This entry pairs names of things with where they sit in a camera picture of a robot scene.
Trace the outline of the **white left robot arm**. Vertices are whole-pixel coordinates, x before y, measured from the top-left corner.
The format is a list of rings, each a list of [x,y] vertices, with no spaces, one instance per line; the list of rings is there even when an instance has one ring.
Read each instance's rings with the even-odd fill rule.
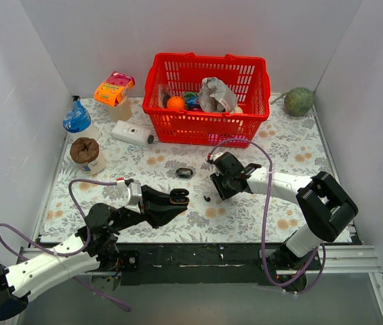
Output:
[[[138,254],[117,248],[120,232],[142,222],[157,229],[188,208],[185,189],[166,194],[131,179],[118,179],[116,185],[126,189],[122,207],[96,203],[83,218],[85,226],[60,244],[42,248],[40,254],[19,264],[0,264],[0,321],[22,313],[45,291],[84,272],[136,269],[129,260],[137,259]]]

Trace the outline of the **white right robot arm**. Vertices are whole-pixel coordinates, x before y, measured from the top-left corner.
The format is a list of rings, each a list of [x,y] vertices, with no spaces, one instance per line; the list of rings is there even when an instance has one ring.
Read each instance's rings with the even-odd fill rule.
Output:
[[[306,254],[323,242],[334,242],[357,216],[359,209],[342,186],[329,173],[312,177],[270,172],[259,164],[244,166],[226,152],[209,159],[216,172],[210,178],[222,200],[238,193],[265,194],[300,207],[306,224],[280,248],[282,264],[300,267]]]

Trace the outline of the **glossy black gold-trim case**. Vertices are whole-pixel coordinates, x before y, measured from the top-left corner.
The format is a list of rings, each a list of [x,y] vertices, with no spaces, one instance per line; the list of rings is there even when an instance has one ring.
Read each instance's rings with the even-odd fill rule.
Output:
[[[169,193],[169,200],[172,204],[188,204],[189,200],[189,191],[183,188],[175,188]]]

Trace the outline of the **taped black charging case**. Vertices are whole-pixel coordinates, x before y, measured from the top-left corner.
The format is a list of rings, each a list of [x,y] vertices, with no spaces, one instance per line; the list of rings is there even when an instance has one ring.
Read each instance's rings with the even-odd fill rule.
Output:
[[[194,175],[194,172],[192,169],[181,167],[176,170],[175,174],[176,177],[180,179],[190,179]]]

